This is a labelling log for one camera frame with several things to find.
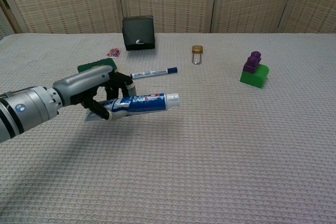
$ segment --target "blue toothpaste tube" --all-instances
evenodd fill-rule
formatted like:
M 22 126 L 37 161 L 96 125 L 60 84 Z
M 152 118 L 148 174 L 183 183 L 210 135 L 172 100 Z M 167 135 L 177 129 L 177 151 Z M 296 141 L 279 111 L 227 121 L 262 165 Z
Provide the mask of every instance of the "blue toothpaste tube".
M 180 99 L 177 93 L 160 93 L 118 98 L 103 101 L 101 104 L 112 112 L 112 120 L 117 120 L 129 115 L 165 111 L 172 107 L 179 106 Z M 84 121 L 90 122 L 96 120 L 102 120 L 102 118 L 88 110 Z
M 160 69 L 160 70 L 148 70 L 141 73 L 132 73 L 130 76 L 132 79 L 139 79 L 149 76 L 160 76 L 162 74 L 168 74 L 168 73 L 177 73 L 177 67 Z

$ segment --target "logo on robot arm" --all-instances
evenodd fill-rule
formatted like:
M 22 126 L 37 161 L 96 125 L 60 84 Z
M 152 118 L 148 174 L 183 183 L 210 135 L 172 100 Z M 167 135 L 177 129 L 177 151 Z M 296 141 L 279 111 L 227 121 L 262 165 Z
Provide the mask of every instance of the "logo on robot arm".
M 26 110 L 26 108 L 27 107 L 24 104 L 22 104 L 22 103 L 20 103 L 20 104 L 18 104 L 18 105 L 15 106 L 15 110 L 17 112 L 24 112 Z

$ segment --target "small red item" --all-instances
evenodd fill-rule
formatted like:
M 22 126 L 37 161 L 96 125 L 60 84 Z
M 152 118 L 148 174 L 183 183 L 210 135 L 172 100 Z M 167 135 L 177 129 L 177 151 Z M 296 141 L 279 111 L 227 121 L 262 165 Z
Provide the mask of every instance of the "small red item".
M 120 50 L 118 48 L 112 48 L 108 53 L 107 53 L 107 56 L 108 57 L 118 57 L 120 54 Z

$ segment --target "purple block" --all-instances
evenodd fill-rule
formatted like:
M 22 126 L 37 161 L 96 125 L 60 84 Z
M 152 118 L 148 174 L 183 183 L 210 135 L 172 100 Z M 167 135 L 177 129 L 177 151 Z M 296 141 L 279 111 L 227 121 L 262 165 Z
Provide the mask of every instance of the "purple block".
M 258 51 L 252 52 L 250 57 L 247 58 L 243 71 L 255 73 L 260 61 L 261 61 L 261 53 Z

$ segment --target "gold padlock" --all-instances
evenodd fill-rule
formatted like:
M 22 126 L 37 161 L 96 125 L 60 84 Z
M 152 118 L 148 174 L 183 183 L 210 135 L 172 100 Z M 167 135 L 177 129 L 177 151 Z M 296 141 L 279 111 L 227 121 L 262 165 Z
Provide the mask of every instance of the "gold padlock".
M 191 52 L 193 53 L 193 57 L 192 57 L 192 63 L 195 65 L 199 65 L 202 63 L 202 53 L 203 53 L 203 46 L 199 46 L 199 45 L 194 45 L 191 49 Z M 195 54 L 199 54 L 199 61 L 195 61 Z

